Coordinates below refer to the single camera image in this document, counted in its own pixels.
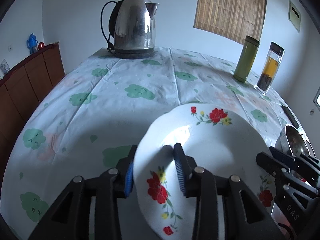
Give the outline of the white enamel bowl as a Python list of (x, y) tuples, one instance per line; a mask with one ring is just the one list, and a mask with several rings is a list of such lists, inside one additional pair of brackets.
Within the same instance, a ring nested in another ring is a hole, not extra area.
[(312, 145), (310, 144), (310, 142), (309, 142), (308, 140), (306, 140), (305, 143), (306, 143), (306, 146), (307, 146), (307, 148), (308, 148), (309, 154), (310, 154), (312, 157), (315, 158), (315, 157), (316, 157), (316, 154), (315, 154), (315, 151), (314, 151)]

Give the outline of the cloud print tablecloth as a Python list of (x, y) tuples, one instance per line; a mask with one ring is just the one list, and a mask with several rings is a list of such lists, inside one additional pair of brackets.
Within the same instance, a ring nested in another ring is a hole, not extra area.
[(234, 71), (234, 63), (192, 51), (158, 48), (143, 60), (97, 51), (48, 94), (17, 138), (1, 192), (9, 228), (27, 239), (74, 176), (116, 165), (153, 121), (179, 106), (204, 144), (228, 145), (238, 114), (273, 146), (289, 123), (284, 100), (273, 89), (257, 92), (257, 74), (240, 83)]

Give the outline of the stainless electric kettle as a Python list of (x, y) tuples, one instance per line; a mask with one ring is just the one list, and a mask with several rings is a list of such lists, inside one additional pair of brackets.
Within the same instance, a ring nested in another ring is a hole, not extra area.
[(155, 54), (158, 3), (151, 0), (120, 0), (114, 2), (108, 31), (103, 34), (107, 50), (120, 59), (146, 59)]

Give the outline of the stainless steel bowl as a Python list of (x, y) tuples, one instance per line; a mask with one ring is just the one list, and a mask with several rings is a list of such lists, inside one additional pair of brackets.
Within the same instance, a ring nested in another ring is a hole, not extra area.
[(309, 149), (303, 137), (296, 128), (289, 124), (286, 124), (281, 130), (274, 147), (287, 155), (310, 155)]

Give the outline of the wall electrical panel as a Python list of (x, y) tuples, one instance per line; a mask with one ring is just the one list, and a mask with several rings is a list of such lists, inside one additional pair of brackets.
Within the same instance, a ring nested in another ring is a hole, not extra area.
[(289, 21), (293, 24), (295, 29), (300, 33), (300, 25), (301, 25), (301, 14), (296, 6), (289, 0)]

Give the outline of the glass tea bottle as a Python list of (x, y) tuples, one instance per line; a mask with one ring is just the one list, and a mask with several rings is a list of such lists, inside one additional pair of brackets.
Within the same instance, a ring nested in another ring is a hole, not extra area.
[(271, 42), (267, 58), (263, 67), (263, 71), (254, 88), (261, 94), (266, 95), (271, 84), (277, 74), (279, 66), (282, 62), (285, 50), (278, 44)]

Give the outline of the green thermos bottle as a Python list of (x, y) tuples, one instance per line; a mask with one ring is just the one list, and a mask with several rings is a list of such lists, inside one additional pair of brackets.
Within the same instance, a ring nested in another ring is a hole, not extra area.
[(253, 66), (260, 42), (251, 36), (246, 36), (244, 46), (236, 65), (233, 77), (245, 83)]

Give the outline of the red apple ornament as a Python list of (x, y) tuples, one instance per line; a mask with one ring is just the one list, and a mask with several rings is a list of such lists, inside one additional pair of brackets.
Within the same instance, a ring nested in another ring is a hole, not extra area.
[(45, 47), (45, 45), (44, 45), (43, 42), (40, 42), (40, 43), (38, 44), (38, 50), (41, 50), (41, 49), (43, 49), (44, 47)]

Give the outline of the side window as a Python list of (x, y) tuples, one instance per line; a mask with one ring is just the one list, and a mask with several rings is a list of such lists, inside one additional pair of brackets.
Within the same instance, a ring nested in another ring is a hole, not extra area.
[(313, 99), (313, 103), (315, 104), (316, 108), (320, 111), (320, 87), (317, 90), (317, 93)]

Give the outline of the red flower white plate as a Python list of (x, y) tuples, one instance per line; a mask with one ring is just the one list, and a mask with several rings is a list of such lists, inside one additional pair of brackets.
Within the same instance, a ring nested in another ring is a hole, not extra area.
[(274, 179), (255, 158), (269, 149), (259, 132), (243, 117), (213, 104), (181, 105), (157, 118), (140, 141), (133, 178), (140, 210), (160, 239), (191, 239), (195, 198), (180, 190), (173, 147), (212, 174), (238, 175), (268, 212), (272, 211)]

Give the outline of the bamboo window blind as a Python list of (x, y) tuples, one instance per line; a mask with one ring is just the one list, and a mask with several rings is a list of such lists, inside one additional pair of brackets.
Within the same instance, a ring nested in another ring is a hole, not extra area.
[(267, 0), (197, 0), (194, 28), (239, 44), (246, 36), (260, 40)]

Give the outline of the black smartphone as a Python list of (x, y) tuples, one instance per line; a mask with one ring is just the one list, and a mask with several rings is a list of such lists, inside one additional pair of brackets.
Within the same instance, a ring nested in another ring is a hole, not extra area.
[(290, 120), (291, 124), (293, 127), (295, 127), (295, 129), (299, 129), (300, 125), (296, 119), (296, 117), (294, 116), (294, 114), (292, 113), (291, 109), (289, 109), (289, 107), (285, 106), (285, 105), (281, 105), (281, 108), (283, 109), (285, 115), (288, 117), (288, 119)]

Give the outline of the wooden sideboard cabinet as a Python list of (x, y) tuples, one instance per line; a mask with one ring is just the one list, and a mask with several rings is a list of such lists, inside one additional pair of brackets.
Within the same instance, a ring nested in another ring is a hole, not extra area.
[(1, 79), (1, 152), (13, 145), (40, 102), (64, 76), (56, 42), (23, 59)]

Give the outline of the small picture card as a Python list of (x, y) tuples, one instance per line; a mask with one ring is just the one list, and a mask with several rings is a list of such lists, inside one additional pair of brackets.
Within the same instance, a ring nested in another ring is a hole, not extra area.
[(0, 65), (0, 77), (1, 77), (1, 79), (2, 79), (4, 76), (6, 76), (9, 71), (10, 71), (10, 67), (9, 67), (7, 61), (4, 59), (4, 60), (1, 62), (1, 65)]

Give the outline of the blue thermos jug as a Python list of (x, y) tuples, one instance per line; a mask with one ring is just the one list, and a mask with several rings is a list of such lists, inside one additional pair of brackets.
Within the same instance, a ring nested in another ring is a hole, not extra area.
[(31, 55), (38, 51), (37, 43), (38, 41), (36, 39), (36, 36), (34, 35), (34, 33), (31, 33), (26, 41), (27, 48), (29, 49)]

